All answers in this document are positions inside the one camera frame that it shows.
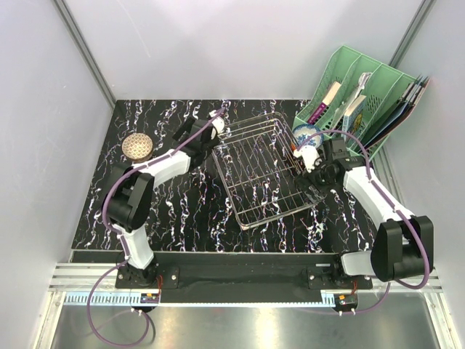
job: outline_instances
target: pink book spine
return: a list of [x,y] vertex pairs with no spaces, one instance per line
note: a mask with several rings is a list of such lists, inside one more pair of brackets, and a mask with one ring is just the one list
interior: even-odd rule
[[314,111],[313,114],[310,116],[310,119],[308,119],[307,123],[314,124],[321,116],[322,112],[326,109],[326,107],[327,105],[325,103],[321,103],[317,110]]

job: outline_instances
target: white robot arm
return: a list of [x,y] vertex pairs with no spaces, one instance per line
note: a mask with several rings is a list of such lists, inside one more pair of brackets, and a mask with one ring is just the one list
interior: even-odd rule
[[[188,118],[176,132],[174,139],[182,143],[205,123],[206,121]],[[156,166],[148,166],[155,159],[137,164],[138,167],[147,166],[123,182],[110,199],[108,216],[126,240],[129,250],[128,264],[133,268],[145,270],[153,261],[153,251],[145,231],[145,221],[149,215],[153,189],[173,177],[183,175],[200,166],[213,147],[218,144],[218,135],[223,132],[224,127],[224,121],[216,117],[210,127],[203,130],[180,151],[174,152],[174,149],[171,149],[160,156],[161,161]],[[104,197],[116,181],[131,168],[132,166],[128,164],[116,164],[113,167]]]
[[[343,186],[362,204],[378,230],[371,251],[350,252],[341,256],[341,266],[348,276],[376,275],[382,281],[399,280],[424,274],[424,261],[411,232],[397,212],[413,225],[426,250],[429,269],[433,266],[433,224],[426,217],[416,217],[399,203],[381,184],[362,156],[350,156],[342,137],[323,142],[323,151],[304,146],[295,151],[307,171],[299,178],[302,190],[310,186],[322,192]],[[395,204],[395,209],[386,198]]]

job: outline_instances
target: black marble surface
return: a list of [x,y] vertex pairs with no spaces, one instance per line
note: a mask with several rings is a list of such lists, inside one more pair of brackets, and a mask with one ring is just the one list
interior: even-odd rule
[[[225,106],[226,124],[273,111],[292,125],[307,100],[120,100],[114,110],[86,203],[73,241],[74,249],[121,249],[102,224],[100,193],[111,164],[126,161],[124,138],[149,135],[155,154],[174,144],[171,136],[189,115],[206,119]],[[371,248],[374,226],[355,198],[333,190],[317,206],[266,225],[241,231],[226,205],[227,194],[212,158],[195,171],[154,189],[147,222],[156,251],[191,252],[342,252]]]

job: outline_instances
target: metal wire basket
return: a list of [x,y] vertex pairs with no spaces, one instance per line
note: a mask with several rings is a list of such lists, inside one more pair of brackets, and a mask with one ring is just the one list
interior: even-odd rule
[[302,193],[295,177],[304,170],[292,155],[296,140],[279,113],[229,125],[213,157],[243,230],[307,209],[323,200]]

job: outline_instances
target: green file organizer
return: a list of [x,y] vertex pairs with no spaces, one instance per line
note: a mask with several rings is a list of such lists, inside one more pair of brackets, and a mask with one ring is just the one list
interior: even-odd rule
[[[359,139],[363,138],[366,130],[402,96],[408,85],[415,79],[347,46],[342,46],[333,53],[315,95],[310,103],[296,115],[292,128],[307,123],[313,111],[323,101],[330,85],[337,81],[341,84],[339,91],[333,102],[315,122],[315,125],[320,129],[328,129],[333,121],[334,112],[349,97],[357,85],[360,75],[365,72],[371,72],[373,75],[362,92],[362,95],[367,97],[359,135]],[[388,137],[389,135],[368,150],[371,159],[378,153]],[[352,155],[355,155],[357,146],[353,142],[347,144]]]

